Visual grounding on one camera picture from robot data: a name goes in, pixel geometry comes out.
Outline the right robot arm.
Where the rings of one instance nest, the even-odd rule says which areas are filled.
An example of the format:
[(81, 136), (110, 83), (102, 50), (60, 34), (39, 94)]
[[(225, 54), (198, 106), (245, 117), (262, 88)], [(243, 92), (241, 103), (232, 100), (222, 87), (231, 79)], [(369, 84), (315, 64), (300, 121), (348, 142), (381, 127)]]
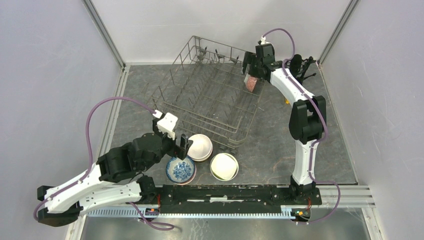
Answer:
[(276, 60), (275, 49), (268, 42), (259, 43), (254, 52), (244, 54), (242, 73), (249, 92), (259, 80), (265, 80), (276, 87), (291, 106), (288, 128), (295, 141), (296, 154), (288, 196), (293, 203), (302, 204), (316, 189), (315, 152), (327, 130), (326, 100), (306, 90), (286, 63)]

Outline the grey wire dish rack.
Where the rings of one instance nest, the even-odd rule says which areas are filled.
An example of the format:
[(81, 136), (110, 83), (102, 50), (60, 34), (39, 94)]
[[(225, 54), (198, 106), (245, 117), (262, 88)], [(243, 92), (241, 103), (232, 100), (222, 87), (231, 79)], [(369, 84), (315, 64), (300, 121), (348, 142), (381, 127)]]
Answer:
[(236, 153), (248, 138), (265, 84), (260, 79), (248, 90), (244, 55), (243, 49), (192, 36), (148, 101), (177, 116), (177, 134), (203, 134)]

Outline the floral brown patterned bowl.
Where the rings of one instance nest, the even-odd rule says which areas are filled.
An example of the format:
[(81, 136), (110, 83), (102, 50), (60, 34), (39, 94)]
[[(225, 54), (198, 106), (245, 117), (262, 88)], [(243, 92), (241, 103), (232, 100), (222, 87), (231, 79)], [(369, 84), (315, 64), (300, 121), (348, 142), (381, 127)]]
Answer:
[(249, 74), (245, 76), (244, 78), (245, 87), (250, 93), (254, 91), (258, 80), (259, 79), (257, 77), (251, 76)]

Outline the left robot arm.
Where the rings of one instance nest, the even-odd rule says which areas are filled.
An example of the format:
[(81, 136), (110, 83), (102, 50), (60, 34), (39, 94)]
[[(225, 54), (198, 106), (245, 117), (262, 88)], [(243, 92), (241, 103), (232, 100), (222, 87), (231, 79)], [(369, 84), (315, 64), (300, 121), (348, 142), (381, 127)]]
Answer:
[(121, 203), (152, 204), (160, 190), (144, 175), (163, 157), (183, 160), (193, 141), (185, 134), (180, 143), (167, 133), (145, 133), (100, 156), (91, 168), (60, 186), (42, 185), (33, 217), (41, 224), (62, 227), (103, 206)]

